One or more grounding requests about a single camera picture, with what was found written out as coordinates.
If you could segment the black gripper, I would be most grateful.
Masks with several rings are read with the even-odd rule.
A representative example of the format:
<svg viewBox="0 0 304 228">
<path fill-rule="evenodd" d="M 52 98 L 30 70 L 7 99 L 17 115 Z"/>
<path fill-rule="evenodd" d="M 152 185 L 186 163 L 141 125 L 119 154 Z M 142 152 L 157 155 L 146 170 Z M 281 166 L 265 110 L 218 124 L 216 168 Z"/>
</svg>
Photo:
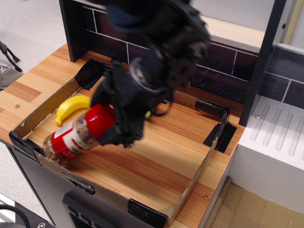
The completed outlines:
<svg viewBox="0 0 304 228">
<path fill-rule="evenodd" d="M 146 112 L 172 94 L 165 81 L 167 72 L 164 56 L 156 47 L 133 59 L 129 70 L 118 60 L 112 62 L 91 100 L 91 107 L 112 105 L 118 123 L 99 139 L 101 146 L 121 144 L 130 148 L 142 139 Z"/>
</svg>

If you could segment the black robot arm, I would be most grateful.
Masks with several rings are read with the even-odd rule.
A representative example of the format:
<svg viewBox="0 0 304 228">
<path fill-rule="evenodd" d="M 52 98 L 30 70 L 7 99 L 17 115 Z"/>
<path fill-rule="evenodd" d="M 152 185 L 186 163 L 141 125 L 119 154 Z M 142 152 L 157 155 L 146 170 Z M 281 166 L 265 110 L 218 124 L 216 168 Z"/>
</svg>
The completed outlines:
<svg viewBox="0 0 304 228">
<path fill-rule="evenodd" d="M 105 71 L 92 104 L 112 105 L 116 122 L 98 138 L 101 145 L 129 146 L 143 136 L 144 116 L 191 80 L 206 55 L 210 36 L 198 11 L 187 0 L 101 0 L 110 24 L 151 42 L 129 71 L 118 60 Z"/>
</svg>

